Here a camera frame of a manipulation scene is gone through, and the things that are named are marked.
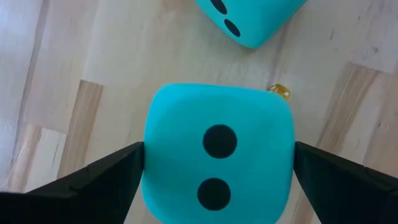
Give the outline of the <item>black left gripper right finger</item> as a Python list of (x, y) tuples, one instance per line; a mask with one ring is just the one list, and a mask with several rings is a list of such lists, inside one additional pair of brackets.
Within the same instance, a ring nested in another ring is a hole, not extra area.
[(302, 142), (294, 172), (322, 224), (398, 224), (398, 178)]

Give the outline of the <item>small yellow translucent die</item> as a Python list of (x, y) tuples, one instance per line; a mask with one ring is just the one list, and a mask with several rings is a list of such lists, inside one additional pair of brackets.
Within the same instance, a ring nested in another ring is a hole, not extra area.
[(285, 100), (288, 100), (291, 97), (290, 90), (279, 83), (271, 85), (267, 90), (282, 96)]

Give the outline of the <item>teal foam die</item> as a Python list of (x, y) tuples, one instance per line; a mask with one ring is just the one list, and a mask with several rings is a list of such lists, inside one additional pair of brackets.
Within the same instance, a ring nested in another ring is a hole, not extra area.
[(294, 144), (292, 113), (275, 93), (163, 86), (144, 129), (144, 201), (163, 224), (275, 224)]
[(230, 38), (256, 49), (268, 41), (307, 0), (195, 0)]

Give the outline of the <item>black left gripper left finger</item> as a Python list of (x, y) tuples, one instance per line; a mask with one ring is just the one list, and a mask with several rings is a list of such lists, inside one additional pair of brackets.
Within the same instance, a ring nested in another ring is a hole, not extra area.
[(123, 224), (144, 170), (136, 142), (28, 193), (26, 219), (49, 224)]

